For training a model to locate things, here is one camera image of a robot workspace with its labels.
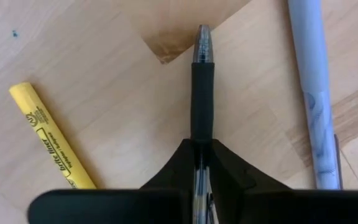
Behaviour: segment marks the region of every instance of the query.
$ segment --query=wood grain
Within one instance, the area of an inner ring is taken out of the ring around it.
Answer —
[[[162,65],[126,7],[0,0],[0,223],[24,223],[37,195],[70,188],[13,84],[34,84],[102,189],[140,187],[189,137],[192,48]],[[358,0],[323,1],[323,11],[344,185],[358,189]],[[286,1],[250,1],[212,36],[215,137],[290,187],[313,188]]]

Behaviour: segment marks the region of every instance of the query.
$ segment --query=white pen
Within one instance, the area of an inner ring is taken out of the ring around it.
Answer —
[[[318,189],[341,189],[320,0],[288,0]]]

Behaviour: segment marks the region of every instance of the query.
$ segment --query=pen tip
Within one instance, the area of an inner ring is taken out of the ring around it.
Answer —
[[[213,60],[211,29],[209,25],[200,25],[194,46],[193,62],[208,63]]]

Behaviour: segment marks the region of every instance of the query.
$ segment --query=yellow highlighter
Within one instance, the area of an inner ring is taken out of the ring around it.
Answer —
[[[20,83],[9,89],[28,122],[47,148],[53,161],[74,189],[95,189],[89,175],[68,145],[30,83]]]

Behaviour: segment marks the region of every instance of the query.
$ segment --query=blue dot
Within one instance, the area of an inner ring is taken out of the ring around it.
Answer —
[[[16,30],[12,30],[12,35],[13,35],[13,37],[18,37],[19,36],[19,34],[17,34]]]

